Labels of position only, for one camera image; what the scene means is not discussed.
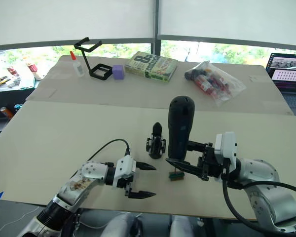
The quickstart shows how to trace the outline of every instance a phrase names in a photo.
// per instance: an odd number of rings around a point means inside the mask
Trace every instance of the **red cap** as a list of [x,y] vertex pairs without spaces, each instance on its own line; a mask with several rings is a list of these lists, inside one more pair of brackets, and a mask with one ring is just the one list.
[[72,58],[73,60],[76,60],[75,55],[74,55],[74,53],[73,53],[72,51],[70,51],[70,55],[71,55],[71,58]]

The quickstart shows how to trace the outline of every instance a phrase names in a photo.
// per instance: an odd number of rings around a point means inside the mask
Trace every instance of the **black phone stand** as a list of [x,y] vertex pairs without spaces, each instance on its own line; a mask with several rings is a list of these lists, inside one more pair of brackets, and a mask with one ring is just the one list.
[[[79,49],[81,50],[82,52],[82,55],[83,55],[83,58],[84,58],[84,61],[85,61],[85,64],[87,65],[88,67],[88,70],[89,70],[89,75],[91,77],[94,77],[94,78],[97,78],[97,79],[100,79],[100,80],[106,80],[108,79],[108,77],[110,75],[112,75],[112,67],[111,66],[108,66],[108,65],[105,65],[105,64],[101,64],[99,63],[97,66],[95,66],[94,68],[90,68],[90,65],[89,65],[89,62],[88,62],[88,59],[87,57],[85,56],[85,52],[92,52],[94,49],[96,49],[97,47],[101,46],[102,45],[102,41],[100,40],[99,42],[97,42],[95,45],[93,45],[91,48],[83,48],[81,47],[81,45],[85,42],[88,42],[90,41],[89,37],[86,37],[82,40],[80,40],[79,42],[75,43],[74,44],[74,48],[76,49]],[[100,70],[100,71],[103,71],[105,72],[103,76],[101,75],[98,75],[96,74],[96,71],[97,70]]]

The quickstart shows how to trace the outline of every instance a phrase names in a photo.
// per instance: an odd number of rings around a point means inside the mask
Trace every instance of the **glue bottle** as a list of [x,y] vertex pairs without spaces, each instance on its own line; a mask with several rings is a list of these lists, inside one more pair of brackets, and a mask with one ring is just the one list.
[[70,55],[71,55],[72,60],[74,61],[73,66],[74,66],[75,73],[77,73],[78,77],[83,77],[84,71],[81,66],[81,63],[76,59],[76,57],[72,51],[70,51]]

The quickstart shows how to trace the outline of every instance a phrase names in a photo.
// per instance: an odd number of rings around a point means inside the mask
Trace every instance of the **laptop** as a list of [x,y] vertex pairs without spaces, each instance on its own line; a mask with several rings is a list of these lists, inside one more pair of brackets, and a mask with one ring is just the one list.
[[266,71],[296,116],[296,54],[272,53]]

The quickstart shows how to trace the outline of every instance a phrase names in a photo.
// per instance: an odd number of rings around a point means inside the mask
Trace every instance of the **gray floor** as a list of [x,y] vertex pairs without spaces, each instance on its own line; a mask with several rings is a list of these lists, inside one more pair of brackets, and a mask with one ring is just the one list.
[[[34,210],[36,206],[24,203],[0,200],[0,228],[8,223],[21,218],[25,213]],[[15,237],[22,228],[40,211],[39,207],[35,212],[26,215],[22,220],[7,225],[0,231],[0,237]],[[110,219],[115,217],[119,211],[104,210],[84,210],[81,220],[86,224],[94,227],[106,224]],[[145,237],[168,237],[169,232],[169,215],[142,214],[140,216],[143,222]],[[195,237],[212,237],[205,234],[205,226],[197,225],[197,218],[189,217],[193,226]],[[250,230],[239,223],[224,223],[221,220],[214,219],[214,226],[217,237],[261,237],[259,233]],[[80,226],[76,237],[99,237],[103,229],[93,230],[85,226]]]

